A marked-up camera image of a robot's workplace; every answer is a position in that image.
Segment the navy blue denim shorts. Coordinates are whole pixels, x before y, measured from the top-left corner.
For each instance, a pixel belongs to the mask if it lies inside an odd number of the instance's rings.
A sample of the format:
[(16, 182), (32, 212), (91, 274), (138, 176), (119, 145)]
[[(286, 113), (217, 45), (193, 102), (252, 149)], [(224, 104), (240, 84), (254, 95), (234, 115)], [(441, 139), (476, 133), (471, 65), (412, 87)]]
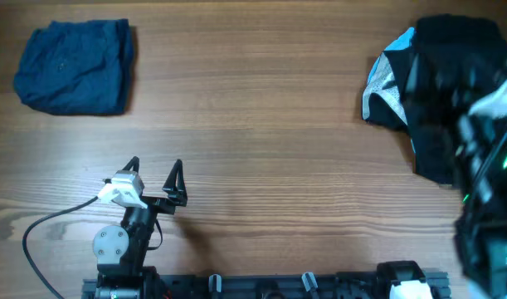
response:
[(125, 18), (51, 22), (28, 39), (13, 88), (21, 103), (50, 115), (121, 115), (133, 62)]

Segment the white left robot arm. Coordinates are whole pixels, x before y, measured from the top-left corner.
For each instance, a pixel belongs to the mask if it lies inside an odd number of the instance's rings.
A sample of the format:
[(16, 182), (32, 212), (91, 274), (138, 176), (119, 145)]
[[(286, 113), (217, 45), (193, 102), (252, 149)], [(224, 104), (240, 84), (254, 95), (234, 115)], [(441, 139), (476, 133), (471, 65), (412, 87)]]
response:
[(152, 234), (161, 232), (160, 214), (173, 215), (177, 207), (185, 207), (188, 193), (183, 178), (183, 162), (174, 163), (163, 184), (165, 197), (144, 195), (139, 176), (139, 158), (134, 156), (121, 170), (105, 180), (97, 198), (125, 208), (119, 225), (102, 228), (94, 237), (92, 248), (97, 259), (98, 275), (85, 281), (83, 298), (93, 299), (158, 299), (172, 295), (153, 266), (144, 260), (151, 246)]

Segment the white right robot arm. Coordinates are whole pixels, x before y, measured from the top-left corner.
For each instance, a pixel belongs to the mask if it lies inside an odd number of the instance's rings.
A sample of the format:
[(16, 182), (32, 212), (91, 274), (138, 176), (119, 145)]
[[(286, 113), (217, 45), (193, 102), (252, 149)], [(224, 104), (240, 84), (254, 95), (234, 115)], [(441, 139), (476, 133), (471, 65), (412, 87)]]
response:
[(407, 133), (416, 172), (461, 194), (454, 245), (484, 298), (507, 298), (507, 51), (383, 53), (379, 95)]

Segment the black shorts with blue lining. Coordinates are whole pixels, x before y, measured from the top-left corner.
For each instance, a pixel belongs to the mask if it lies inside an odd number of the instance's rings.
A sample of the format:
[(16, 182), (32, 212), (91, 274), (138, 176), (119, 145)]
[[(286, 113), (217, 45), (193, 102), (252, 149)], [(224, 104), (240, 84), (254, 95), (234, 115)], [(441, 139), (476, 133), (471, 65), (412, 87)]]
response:
[(445, 137), (454, 115), (451, 96), (463, 88), (492, 92), (490, 73), (506, 58), (507, 41), (490, 19), (422, 17), (374, 62), (362, 94), (362, 118), (406, 133), (415, 173), (452, 184)]

